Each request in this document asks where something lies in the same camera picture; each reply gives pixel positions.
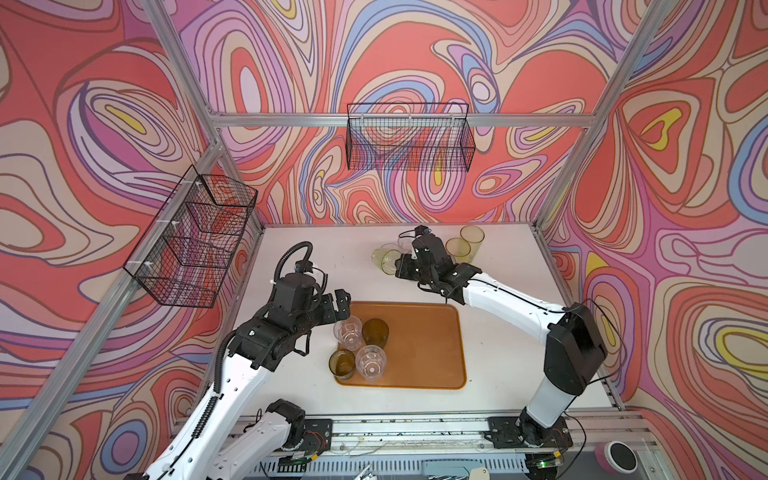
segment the black mesh basket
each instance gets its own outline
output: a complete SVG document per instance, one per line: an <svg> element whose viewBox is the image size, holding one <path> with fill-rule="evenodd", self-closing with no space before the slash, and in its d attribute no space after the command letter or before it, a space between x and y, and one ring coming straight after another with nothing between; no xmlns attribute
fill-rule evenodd
<svg viewBox="0 0 768 480"><path fill-rule="evenodd" d="M212 308L256 199L237 180L197 175L138 269L125 269L160 305Z"/></svg>
<svg viewBox="0 0 768 480"><path fill-rule="evenodd" d="M475 139L465 103L347 105L350 170L469 171Z"/></svg>

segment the brown cup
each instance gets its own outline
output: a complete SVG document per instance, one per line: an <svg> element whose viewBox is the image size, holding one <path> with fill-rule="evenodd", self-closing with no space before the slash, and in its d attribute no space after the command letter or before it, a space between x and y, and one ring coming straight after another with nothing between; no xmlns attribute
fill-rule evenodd
<svg viewBox="0 0 768 480"><path fill-rule="evenodd" d="M339 380L347 380L355 375L355 354L349 350L337 350L328 359L328 368Z"/></svg>
<svg viewBox="0 0 768 480"><path fill-rule="evenodd" d="M384 348L389 338L389 325L382 319L370 319L362 325L362 339L366 345Z"/></svg>

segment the white table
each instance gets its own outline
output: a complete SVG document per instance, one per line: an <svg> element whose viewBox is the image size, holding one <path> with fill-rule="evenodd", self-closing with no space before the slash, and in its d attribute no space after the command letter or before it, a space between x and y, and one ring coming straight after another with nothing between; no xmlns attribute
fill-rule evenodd
<svg viewBox="0 0 768 480"><path fill-rule="evenodd" d="M457 237L458 226L431 226L443 241ZM278 259L292 245L308 240L311 260L329 275L326 292L343 288L352 300L440 303L442 298L420 291L414 282L387 276L371 263L371 252L397 241L407 226L270 227L266 229L246 288L236 325L247 321L269 299ZM526 224L482 225L485 242L474 264L496 280L553 303L562 303L549 269ZM304 250L286 262L290 272ZM483 310L456 306L462 326L467 383L460 390L395 389L341 386L328 370L336 350L333 326L316 327L310 354L290 354L246 407L254 415L284 398L308 415L480 412L522 409L544 376L544 347L516 327ZM303 348L301 339L297 345ZM607 408L611 403L596 382L574 401L574 408Z"/></svg>

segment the black round lid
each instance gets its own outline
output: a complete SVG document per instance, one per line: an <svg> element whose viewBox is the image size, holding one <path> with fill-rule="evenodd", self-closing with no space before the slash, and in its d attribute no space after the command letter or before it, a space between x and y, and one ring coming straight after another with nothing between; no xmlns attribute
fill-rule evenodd
<svg viewBox="0 0 768 480"><path fill-rule="evenodd" d="M637 458L634 456L634 452L623 443L611 445L611 458L616 462L616 465L624 470L634 470L637 467Z"/></svg>

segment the robotic arm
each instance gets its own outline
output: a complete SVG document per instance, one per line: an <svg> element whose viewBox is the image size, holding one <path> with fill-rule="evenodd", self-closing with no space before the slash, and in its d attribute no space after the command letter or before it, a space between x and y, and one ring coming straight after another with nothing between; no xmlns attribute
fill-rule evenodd
<svg viewBox="0 0 768 480"><path fill-rule="evenodd" d="M306 248L293 273L281 278L283 265ZM243 407L289 353L305 356L312 328L349 318L350 296L325 293L328 276L318 285L312 272L312 244L298 243L277 263L269 302L224 337L216 355L214 382L177 437L145 473L126 480L240 480L274 450L297 447L304 437L304 411L278 400L247 433L221 450ZM304 351L296 341L306 335Z"/></svg>
<svg viewBox="0 0 768 480"><path fill-rule="evenodd" d="M453 263L442 241L423 225L415 229L412 246L412 253L396 261L398 278L493 313L546 347L545 377L516 425L521 442L542 445L605 360L606 349L591 312L579 303L565 308L544 302L497 282L476 266Z"/></svg>

